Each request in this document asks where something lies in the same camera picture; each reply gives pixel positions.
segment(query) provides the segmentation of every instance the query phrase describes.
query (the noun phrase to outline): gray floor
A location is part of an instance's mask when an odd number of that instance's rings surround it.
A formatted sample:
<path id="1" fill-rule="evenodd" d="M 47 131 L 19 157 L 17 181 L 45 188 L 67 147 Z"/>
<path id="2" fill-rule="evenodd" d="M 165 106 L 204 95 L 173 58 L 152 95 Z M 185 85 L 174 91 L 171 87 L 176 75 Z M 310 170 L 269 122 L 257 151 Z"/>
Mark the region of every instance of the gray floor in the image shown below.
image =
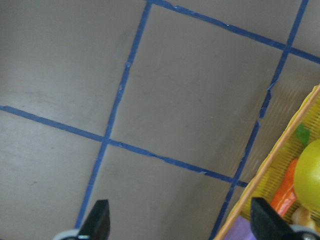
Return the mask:
<path id="1" fill-rule="evenodd" d="M 52 239 L 98 199 L 110 240 L 214 236 L 319 83 L 307 2 L 0 1 L 0 238 Z"/>

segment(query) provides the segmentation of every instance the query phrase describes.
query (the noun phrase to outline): yellow basket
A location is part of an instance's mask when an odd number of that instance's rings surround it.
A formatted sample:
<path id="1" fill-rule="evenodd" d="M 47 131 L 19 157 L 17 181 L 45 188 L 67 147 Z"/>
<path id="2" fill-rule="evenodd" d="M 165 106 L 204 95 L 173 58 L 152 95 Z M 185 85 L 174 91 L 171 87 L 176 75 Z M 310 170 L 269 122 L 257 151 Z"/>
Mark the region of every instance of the yellow basket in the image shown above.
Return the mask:
<path id="1" fill-rule="evenodd" d="M 263 197 L 269 203 L 271 202 L 290 162 L 298 157 L 304 149 L 304 145 L 294 135 L 296 128 L 301 123 L 310 130 L 310 141 L 320 139 L 320 85 L 313 88 L 292 117 L 283 134 L 261 164 L 256 176 L 243 191 L 215 240 L 224 238 L 239 215 L 250 219 L 252 197 Z M 288 223 L 291 223 L 291 215 L 299 206 L 300 204 L 295 202 L 284 216 Z M 312 211 L 311 218 L 320 227 L 320 212 Z"/>

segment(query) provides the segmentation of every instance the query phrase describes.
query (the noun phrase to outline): toy carrot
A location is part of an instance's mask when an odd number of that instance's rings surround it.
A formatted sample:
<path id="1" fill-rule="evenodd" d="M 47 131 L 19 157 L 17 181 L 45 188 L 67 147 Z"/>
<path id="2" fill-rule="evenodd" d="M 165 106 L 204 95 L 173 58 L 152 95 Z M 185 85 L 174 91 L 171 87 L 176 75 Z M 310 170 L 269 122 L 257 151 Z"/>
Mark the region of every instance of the toy carrot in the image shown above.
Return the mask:
<path id="1" fill-rule="evenodd" d="M 297 166 L 298 158 L 292 160 L 286 170 L 282 183 L 273 197 L 271 206 L 283 217 L 291 205 L 297 200 L 294 191 L 294 175 Z"/>

